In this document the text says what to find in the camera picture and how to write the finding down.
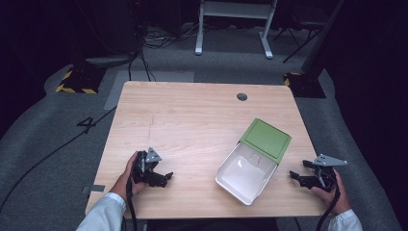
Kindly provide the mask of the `black tripod stand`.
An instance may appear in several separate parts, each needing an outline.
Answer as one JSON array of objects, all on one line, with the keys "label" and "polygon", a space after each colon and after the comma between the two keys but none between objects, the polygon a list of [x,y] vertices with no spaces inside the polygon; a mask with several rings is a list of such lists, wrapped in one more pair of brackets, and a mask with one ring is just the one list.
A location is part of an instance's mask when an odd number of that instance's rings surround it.
[{"label": "black tripod stand", "polygon": [[[300,51],[304,46],[306,46],[312,39],[318,37],[319,34],[324,29],[324,26],[325,26],[324,23],[317,23],[312,21],[296,21],[293,22],[289,27],[282,28],[273,39],[277,40],[284,32],[289,32],[295,44],[297,45],[297,48],[283,61],[283,63],[286,63],[298,51]],[[298,39],[293,34],[293,30],[297,31],[306,30],[308,32],[308,36],[302,43],[299,43]]]}]

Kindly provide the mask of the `white metal desk frame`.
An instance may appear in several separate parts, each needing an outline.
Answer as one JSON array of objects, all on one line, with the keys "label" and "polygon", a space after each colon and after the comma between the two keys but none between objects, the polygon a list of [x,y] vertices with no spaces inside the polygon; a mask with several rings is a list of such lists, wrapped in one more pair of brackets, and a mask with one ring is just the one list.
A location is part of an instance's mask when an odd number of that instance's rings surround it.
[{"label": "white metal desk frame", "polygon": [[201,0],[198,14],[198,35],[194,53],[197,56],[200,56],[203,52],[203,27],[205,16],[263,19],[266,24],[264,26],[264,31],[259,33],[259,38],[266,58],[271,60],[273,58],[273,53],[268,43],[268,31],[276,10],[277,1],[278,0],[271,0],[268,4],[252,4]]}]

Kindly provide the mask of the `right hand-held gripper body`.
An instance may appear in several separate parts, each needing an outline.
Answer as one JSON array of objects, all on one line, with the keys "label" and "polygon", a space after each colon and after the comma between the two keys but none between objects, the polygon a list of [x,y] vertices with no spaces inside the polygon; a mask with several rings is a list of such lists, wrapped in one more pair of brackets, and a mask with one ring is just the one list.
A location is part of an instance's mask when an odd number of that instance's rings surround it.
[{"label": "right hand-held gripper body", "polygon": [[318,179],[318,186],[330,192],[332,187],[337,183],[334,167],[346,166],[346,160],[340,160],[324,154],[319,154],[315,160],[311,162],[311,169]]}]

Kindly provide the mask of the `grey round stand foot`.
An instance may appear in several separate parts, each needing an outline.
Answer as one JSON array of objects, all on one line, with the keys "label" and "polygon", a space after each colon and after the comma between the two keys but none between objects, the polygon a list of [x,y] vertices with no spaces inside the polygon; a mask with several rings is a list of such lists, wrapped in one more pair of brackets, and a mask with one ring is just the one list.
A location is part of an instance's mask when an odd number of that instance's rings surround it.
[{"label": "grey round stand foot", "polygon": [[86,58],[86,62],[98,68],[111,68],[128,64],[134,59],[134,55],[111,55],[107,57]]}]

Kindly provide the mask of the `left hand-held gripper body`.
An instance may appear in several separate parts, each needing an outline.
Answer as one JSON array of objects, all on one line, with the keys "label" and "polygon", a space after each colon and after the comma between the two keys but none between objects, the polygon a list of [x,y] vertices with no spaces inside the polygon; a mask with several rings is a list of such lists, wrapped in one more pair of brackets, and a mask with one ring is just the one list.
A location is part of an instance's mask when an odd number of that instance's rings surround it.
[{"label": "left hand-held gripper body", "polygon": [[149,185],[151,179],[159,179],[154,168],[161,160],[160,155],[152,147],[149,147],[147,151],[138,151],[137,158],[132,166],[133,181],[135,183],[143,182]]}]

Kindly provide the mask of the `grey slanted metal pole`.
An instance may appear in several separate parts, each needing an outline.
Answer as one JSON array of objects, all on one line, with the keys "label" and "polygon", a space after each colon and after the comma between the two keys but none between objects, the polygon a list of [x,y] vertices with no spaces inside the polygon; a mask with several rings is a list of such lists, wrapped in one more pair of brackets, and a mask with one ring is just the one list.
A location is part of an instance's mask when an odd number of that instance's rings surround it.
[{"label": "grey slanted metal pole", "polygon": [[318,79],[318,77],[322,73],[322,70],[324,69],[322,58],[326,46],[326,40],[331,31],[331,28],[333,27],[333,24],[336,21],[336,18],[338,17],[339,12],[341,11],[343,4],[344,0],[338,0],[334,11],[329,16],[326,25],[319,34],[319,38],[317,39],[315,45],[311,49],[311,52],[309,53],[301,67],[309,78]]}]

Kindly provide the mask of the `grey floor tape piece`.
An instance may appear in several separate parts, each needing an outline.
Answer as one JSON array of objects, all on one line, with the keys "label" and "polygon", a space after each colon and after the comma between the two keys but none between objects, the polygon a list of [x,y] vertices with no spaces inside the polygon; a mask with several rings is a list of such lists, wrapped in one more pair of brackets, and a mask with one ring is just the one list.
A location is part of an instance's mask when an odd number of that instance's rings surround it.
[{"label": "grey floor tape piece", "polygon": [[83,194],[90,194],[91,192],[98,192],[102,193],[105,190],[104,185],[91,185],[91,186],[84,186],[81,190]]}]

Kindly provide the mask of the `black floor tape mark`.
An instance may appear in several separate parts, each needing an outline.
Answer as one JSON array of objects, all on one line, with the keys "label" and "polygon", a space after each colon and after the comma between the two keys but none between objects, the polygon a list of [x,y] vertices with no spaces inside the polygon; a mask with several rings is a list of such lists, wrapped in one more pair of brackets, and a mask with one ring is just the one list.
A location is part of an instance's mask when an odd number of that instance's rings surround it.
[{"label": "black floor tape mark", "polygon": [[83,133],[87,134],[89,132],[89,130],[95,126],[95,124],[93,123],[93,118],[92,117],[87,117],[84,120],[80,121],[77,123],[78,127],[83,127]]}]

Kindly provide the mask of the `white box with green lid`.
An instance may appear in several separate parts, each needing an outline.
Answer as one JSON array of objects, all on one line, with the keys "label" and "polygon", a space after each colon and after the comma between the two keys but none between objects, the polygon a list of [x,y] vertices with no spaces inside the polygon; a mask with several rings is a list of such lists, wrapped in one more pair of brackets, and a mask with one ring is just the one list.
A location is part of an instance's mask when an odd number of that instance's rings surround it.
[{"label": "white box with green lid", "polygon": [[255,118],[219,167],[216,182],[249,206],[262,193],[292,140],[287,133]]}]

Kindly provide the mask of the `black yellow striped stand base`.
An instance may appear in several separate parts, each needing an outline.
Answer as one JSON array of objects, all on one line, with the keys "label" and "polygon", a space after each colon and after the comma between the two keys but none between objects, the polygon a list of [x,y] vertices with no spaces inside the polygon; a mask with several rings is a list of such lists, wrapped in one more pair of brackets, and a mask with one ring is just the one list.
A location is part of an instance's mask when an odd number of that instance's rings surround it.
[{"label": "black yellow striped stand base", "polygon": [[287,72],[283,75],[283,80],[294,97],[325,98],[319,80],[309,77],[306,73]]},{"label": "black yellow striped stand base", "polygon": [[79,69],[72,66],[56,88],[56,92],[97,94],[106,68]]}]

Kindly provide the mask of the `person's left hand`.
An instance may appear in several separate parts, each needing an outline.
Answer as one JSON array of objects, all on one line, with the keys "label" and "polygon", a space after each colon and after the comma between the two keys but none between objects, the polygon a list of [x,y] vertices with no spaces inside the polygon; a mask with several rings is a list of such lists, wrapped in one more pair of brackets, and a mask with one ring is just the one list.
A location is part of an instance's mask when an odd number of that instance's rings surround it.
[{"label": "person's left hand", "polygon": [[[124,200],[127,199],[127,182],[131,174],[133,163],[135,162],[136,158],[137,158],[137,153],[134,153],[131,156],[131,158],[128,160],[124,171],[120,174],[115,184],[111,188],[111,193],[118,194]],[[141,192],[145,188],[145,186],[146,184],[143,182],[132,183],[131,184],[132,194],[137,194]]]}]

